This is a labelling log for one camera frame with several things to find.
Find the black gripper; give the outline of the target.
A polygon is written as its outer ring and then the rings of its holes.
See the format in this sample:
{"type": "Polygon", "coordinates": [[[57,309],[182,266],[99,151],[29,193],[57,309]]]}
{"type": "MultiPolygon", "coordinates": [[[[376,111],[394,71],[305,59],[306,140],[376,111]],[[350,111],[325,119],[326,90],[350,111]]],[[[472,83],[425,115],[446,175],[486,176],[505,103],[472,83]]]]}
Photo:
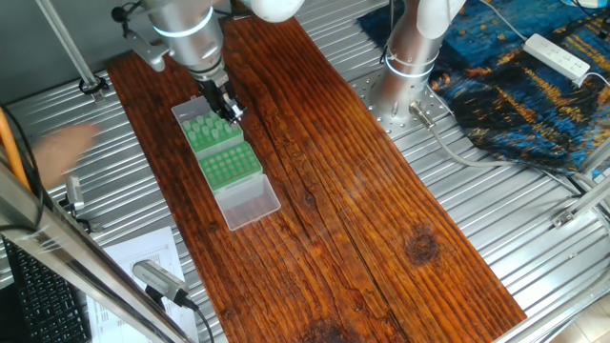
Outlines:
{"type": "Polygon", "coordinates": [[[234,91],[228,75],[198,81],[200,93],[208,101],[211,109],[229,123],[239,123],[245,108],[234,98],[234,91]]]}

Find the person's hand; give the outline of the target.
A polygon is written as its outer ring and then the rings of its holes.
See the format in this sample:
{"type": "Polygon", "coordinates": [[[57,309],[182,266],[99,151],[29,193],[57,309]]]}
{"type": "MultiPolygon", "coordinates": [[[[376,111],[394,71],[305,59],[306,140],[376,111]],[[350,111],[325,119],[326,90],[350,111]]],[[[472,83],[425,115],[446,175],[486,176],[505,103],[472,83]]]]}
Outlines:
{"type": "Polygon", "coordinates": [[[98,133],[99,127],[95,124],[67,126],[42,138],[34,146],[33,154],[46,190],[63,183],[64,174],[94,145],[98,133]]]}

